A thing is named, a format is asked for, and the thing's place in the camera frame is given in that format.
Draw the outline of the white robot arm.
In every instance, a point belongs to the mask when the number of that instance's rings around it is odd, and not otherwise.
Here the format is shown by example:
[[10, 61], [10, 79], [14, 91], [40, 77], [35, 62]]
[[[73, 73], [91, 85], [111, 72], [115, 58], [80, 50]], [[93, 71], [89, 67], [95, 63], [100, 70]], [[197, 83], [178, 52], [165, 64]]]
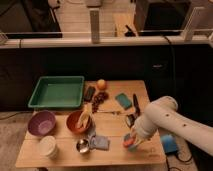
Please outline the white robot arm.
[[213, 127], [188, 119], [180, 115], [177, 109], [177, 101], [170, 96], [150, 102], [144, 108], [144, 113], [135, 120], [131, 135], [144, 142], [158, 128], [163, 128], [213, 156]]

